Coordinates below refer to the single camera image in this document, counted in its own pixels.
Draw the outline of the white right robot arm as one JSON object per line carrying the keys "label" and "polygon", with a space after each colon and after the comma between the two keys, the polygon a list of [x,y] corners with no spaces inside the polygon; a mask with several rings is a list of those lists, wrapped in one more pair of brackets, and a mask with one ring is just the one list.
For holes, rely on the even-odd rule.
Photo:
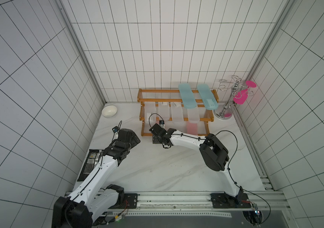
{"label": "white right robot arm", "polygon": [[220,175],[225,197],[235,202],[241,201],[243,189],[230,174],[228,149],[216,135],[208,134],[205,137],[190,135],[173,128],[165,130],[158,124],[152,126],[150,132],[165,149],[182,146],[199,151],[207,167]]}

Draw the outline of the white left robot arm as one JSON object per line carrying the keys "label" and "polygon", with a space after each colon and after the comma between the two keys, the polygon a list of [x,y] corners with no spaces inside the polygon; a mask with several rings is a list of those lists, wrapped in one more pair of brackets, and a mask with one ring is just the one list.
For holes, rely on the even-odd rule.
{"label": "white left robot arm", "polygon": [[127,157],[130,150],[140,143],[133,130],[121,129],[118,137],[100,151],[100,158],[86,179],[67,197],[60,197],[53,206],[53,228],[90,228],[101,223],[100,217],[110,208],[127,207],[124,188],[109,185],[100,189]]}

